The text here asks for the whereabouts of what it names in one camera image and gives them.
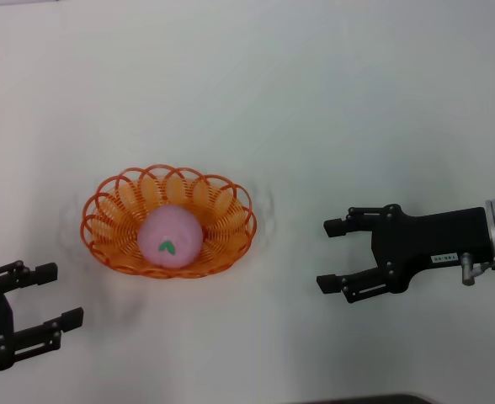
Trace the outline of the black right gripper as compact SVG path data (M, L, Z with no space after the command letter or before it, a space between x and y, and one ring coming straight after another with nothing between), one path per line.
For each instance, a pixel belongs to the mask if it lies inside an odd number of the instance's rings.
M348 303L385 293L402 293L412 278L427 269L458 265L464 254L473 263L494 258L482 207L411 216L398 204L382 208L351 207L344 219L323 223L329 237L369 231L377 268L356 274L317 276L324 295L342 294Z

